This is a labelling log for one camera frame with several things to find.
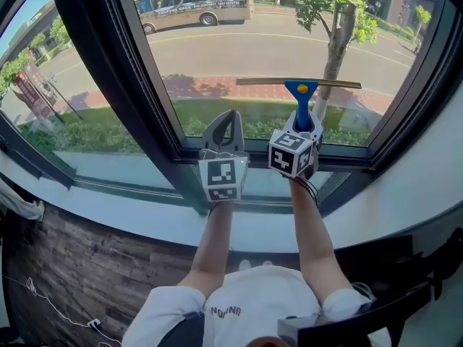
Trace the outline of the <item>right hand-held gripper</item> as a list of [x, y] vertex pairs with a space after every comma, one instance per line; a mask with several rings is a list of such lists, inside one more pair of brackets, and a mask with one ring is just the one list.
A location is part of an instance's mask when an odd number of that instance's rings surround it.
[[275, 129], [268, 149], [268, 167], [288, 178], [304, 175], [309, 179], [318, 170], [318, 149], [323, 139], [323, 126], [309, 115], [308, 130], [301, 133], [297, 111], [293, 111], [282, 130]]

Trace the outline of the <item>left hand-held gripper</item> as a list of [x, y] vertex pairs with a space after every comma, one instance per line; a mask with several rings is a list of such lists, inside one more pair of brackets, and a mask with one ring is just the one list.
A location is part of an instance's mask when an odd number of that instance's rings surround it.
[[247, 153], [238, 152], [245, 144], [240, 112], [230, 109], [218, 115], [205, 128], [202, 141], [205, 149], [200, 150], [198, 166], [208, 201], [240, 200], [250, 161]]

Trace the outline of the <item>blue squeegee with yellow button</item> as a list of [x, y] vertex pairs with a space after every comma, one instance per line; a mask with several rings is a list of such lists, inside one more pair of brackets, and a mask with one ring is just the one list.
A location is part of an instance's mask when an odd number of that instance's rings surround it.
[[309, 130], [309, 101], [318, 86], [361, 89], [359, 82], [291, 77], [237, 78], [236, 85], [284, 85], [297, 101], [297, 129]]

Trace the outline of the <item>casement window glass pane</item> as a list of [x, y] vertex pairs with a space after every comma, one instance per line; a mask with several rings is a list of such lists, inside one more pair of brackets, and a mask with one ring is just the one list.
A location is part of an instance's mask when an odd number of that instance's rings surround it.
[[[185, 135], [200, 135], [228, 108], [240, 111], [248, 139], [267, 140], [283, 128], [297, 107], [284, 85], [236, 85], [236, 79], [323, 79], [328, 36], [320, 23], [311, 32], [299, 26], [296, 5], [296, 0], [254, 0], [252, 18], [242, 24], [144, 33]], [[431, 8], [410, 0], [368, 0], [366, 14], [377, 22], [376, 42], [351, 43], [336, 79], [362, 88], [319, 85], [309, 101], [329, 144], [367, 145], [411, 75], [432, 18]]]

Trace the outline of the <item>person's right forearm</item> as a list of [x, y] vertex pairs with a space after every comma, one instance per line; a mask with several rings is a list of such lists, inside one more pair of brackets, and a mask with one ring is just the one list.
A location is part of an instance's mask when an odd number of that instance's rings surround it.
[[331, 237], [310, 193], [289, 181], [300, 270], [320, 303], [339, 289], [351, 288], [336, 259]]

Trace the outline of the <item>person's left forearm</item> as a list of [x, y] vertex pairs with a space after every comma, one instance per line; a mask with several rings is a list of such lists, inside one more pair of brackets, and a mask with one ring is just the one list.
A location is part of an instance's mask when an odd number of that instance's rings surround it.
[[216, 203], [205, 225], [187, 276], [178, 284], [194, 288], [207, 299], [222, 287], [226, 274], [234, 203]]

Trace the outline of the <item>low fixed window pane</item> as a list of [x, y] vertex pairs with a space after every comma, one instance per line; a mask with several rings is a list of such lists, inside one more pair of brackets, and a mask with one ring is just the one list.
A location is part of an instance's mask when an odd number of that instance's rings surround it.
[[[315, 189], [319, 207], [328, 211], [352, 196], [352, 193], [344, 192], [343, 185], [349, 185], [356, 178], [357, 173], [318, 171], [310, 178], [309, 185]], [[292, 202], [289, 180], [274, 170], [250, 168], [241, 201], [254, 205], [289, 207]]]

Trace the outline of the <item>slim street tree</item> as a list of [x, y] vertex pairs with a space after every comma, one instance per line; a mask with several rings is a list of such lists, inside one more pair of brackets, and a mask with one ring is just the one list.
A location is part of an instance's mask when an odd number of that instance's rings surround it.
[[376, 42], [377, 22], [366, 14], [368, 0], [296, 0], [297, 24], [308, 32], [322, 24], [328, 36], [323, 78], [334, 81], [351, 43]]

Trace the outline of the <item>white window sill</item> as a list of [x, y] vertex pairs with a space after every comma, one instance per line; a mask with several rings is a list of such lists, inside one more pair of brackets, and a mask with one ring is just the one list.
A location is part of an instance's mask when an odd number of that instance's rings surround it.
[[[42, 200], [112, 228], [152, 239], [197, 246], [205, 226], [193, 209], [146, 202], [89, 189], [66, 189], [49, 179], [15, 171], [10, 179]], [[463, 188], [400, 192], [382, 182], [324, 218], [335, 248], [376, 240], [423, 223], [463, 201]], [[235, 213], [231, 248], [240, 252], [297, 251], [294, 219], [285, 214]]]

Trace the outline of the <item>large fixed window pane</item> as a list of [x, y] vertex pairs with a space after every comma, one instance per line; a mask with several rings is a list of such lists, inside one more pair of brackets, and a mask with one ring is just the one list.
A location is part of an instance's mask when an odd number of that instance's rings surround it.
[[[51, 115], [34, 115], [14, 83], [30, 60], [44, 79], [54, 76], [84, 121], [55, 92]], [[97, 86], [55, 0], [24, 0], [0, 31], [0, 111], [34, 149], [73, 178], [131, 190], [173, 190]]]

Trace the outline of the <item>thin dark street pole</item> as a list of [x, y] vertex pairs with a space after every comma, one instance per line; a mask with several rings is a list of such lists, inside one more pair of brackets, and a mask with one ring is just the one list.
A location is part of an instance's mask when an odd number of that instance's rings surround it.
[[71, 103], [62, 95], [62, 93], [57, 89], [55, 86], [55, 78], [52, 76], [50, 79], [45, 79], [45, 82], [48, 86], [51, 87], [52, 91], [55, 92], [66, 104], [67, 106], [75, 113], [80, 121], [84, 121], [84, 118], [75, 110], [75, 108], [71, 105]]

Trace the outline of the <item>person's white t-shirt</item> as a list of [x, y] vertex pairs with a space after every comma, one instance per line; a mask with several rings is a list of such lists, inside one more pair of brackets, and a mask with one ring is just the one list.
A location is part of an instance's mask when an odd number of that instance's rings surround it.
[[275, 337], [288, 317], [352, 315], [369, 298], [353, 288], [319, 303], [297, 270], [261, 265], [226, 275], [210, 296], [188, 286], [160, 286], [148, 295], [122, 347], [247, 347]]

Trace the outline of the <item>black flat bar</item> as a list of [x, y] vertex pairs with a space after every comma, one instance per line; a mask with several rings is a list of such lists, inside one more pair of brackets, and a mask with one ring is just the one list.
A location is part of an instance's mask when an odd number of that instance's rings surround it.
[[369, 334], [385, 328], [391, 347], [398, 347], [406, 320], [430, 301], [426, 281], [332, 316], [279, 320], [278, 335], [289, 347], [367, 347]]

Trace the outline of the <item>red street sign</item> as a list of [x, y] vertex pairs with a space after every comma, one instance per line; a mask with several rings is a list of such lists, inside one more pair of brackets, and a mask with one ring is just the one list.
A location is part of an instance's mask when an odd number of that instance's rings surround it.
[[56, 96], [35, 63], [30, 60], [18, 72], [14, 83], [23, 95], [23, 101], [35, 116], [47, 119], [56, 104]]

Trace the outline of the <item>black window frame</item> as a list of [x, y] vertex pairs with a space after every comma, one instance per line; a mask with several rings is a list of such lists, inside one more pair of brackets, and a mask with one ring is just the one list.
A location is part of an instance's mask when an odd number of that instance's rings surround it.
[[[6, 0], [0, 4], [0, 31], [23, 1]], [[131, 190], [73, 178], [34, 149], [1, 111], [0, 151], [35, 178], [49, 179], [66, 189], [83, 188], [146, 202], [189, 207], [197, 214], [205, 215], [208, 199], [198, 166], [199, 152], [204, 148], [204, 130], [196, 137], [188, 137], [182, 131], [145, 34], [137, 24], [133, 1], [55, 0], [55, 3], [97, 86], [173, 190]], [[349, 185], [343, 185], [344, 192], [352, 193], [351, 197], [375, 180], [411, 144], [444, 107], [463, 77], [463, 4], [436, 0], [431, 10], [428, 35], [412, 73], [367, 145], [335, 145], [323, 140], [318, 171], [357, 174]], [[270, 138], [248, 139], [244, 128], [243, 136], [244, 150], [238, 152], [249, 155], [249, 169], [270, 169]], [[237, 207], [264, 213], [289, 213], [291, 210], [290, 206], [254, 205], [241, 199]]]

